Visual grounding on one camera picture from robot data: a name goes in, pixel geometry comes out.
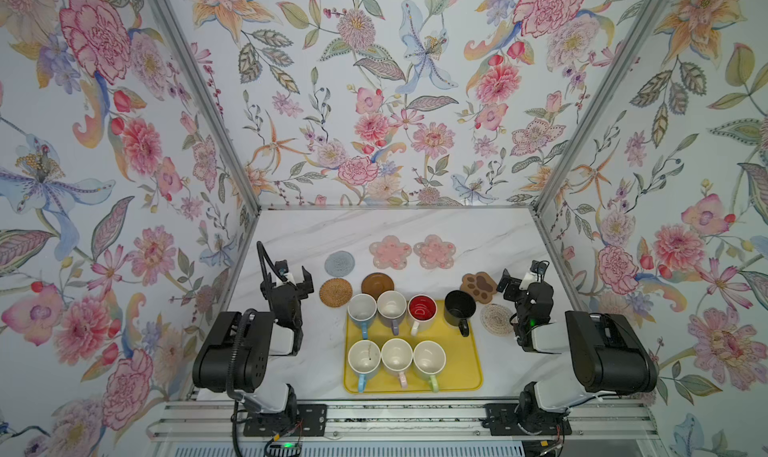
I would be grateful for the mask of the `cork paw print coaster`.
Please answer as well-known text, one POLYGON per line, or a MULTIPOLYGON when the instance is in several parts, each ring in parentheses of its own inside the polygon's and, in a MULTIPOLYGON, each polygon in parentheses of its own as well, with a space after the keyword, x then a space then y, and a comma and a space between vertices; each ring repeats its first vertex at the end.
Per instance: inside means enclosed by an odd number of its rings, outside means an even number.
POLYGON ((462 277, 460 290, 480 304, 489 304, 498 293, 497 287, 498 284, 488 273, 477 272, 462 277))

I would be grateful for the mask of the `woven rattan round coaster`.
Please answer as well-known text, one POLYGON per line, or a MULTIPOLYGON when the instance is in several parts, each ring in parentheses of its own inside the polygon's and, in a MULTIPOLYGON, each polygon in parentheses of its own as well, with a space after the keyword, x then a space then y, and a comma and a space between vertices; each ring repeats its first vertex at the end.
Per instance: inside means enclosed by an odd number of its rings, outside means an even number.
POLYGON ((343 278, 329 279, 319 290, 320 301, 330 308, 339 308, 346 305, 353 295, 351 284, 343 278))

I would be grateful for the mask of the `colourful woven round coaster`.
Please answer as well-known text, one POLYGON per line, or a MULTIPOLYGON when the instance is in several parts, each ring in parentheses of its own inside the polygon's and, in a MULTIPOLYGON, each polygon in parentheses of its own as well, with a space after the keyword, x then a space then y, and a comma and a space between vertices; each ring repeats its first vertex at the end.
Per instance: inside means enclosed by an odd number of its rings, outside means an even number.
POLYGON ((516 314, 503 305, 489 303, 481 311, 481 323, 492 335, 507 336, 514 333, 512 321, 516 314))

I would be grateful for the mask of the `grey round coaster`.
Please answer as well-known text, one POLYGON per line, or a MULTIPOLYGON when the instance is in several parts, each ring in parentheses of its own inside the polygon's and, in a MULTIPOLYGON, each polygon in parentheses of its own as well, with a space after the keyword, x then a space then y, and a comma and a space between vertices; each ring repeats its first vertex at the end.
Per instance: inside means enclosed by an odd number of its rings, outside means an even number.
POLYGON ((352 273, 355 268, 354 256, 347 251, 337 251, 327 257, 324 263, 326 273, 334 278, 342 278, 352 273))

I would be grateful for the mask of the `brown wooden round coaster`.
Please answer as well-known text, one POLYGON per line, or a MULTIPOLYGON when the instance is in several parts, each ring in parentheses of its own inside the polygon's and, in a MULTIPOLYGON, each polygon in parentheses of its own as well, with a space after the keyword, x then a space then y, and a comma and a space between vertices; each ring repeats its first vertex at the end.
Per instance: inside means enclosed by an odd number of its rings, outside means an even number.
POLYGON ((383 293, 395 289, 394 281, 385 273, 376 272, 366 276, 361 283, 361 292, 377 300, 383 293))

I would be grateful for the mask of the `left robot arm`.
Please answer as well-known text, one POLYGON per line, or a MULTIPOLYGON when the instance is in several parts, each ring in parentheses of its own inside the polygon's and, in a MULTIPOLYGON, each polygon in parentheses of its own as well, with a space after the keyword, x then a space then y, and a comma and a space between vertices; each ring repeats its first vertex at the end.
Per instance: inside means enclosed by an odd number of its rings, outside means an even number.
POLYGON ((264 277, 261 290, 270 309, 220 313, 195 358, 192 378, 197 388, 224 393, 251 413, 278 415, 289 411, 295 392, 268 375, 268 362, 299 353, 304 337, 301 304, 314 285, 307 270, 301 282, 288 271, 264 277))

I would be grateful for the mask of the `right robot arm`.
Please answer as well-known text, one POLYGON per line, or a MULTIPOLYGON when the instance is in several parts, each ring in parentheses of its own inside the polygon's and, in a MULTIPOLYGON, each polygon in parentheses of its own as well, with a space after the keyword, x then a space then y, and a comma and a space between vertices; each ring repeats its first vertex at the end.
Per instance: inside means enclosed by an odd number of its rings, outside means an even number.
POLYGON ((561 418, 595 398, 653 391, 657 365, 625 316, 571 310, 563 321, 552 320, 554 289, 544 280, 547 268, 546 261, 534 261, 522 278, 504 271, 497 286, 514 304, 510 323, 518 345, 528 353, 560 356, 570 363, 568 370, 525 386, 518 418, 561 418))

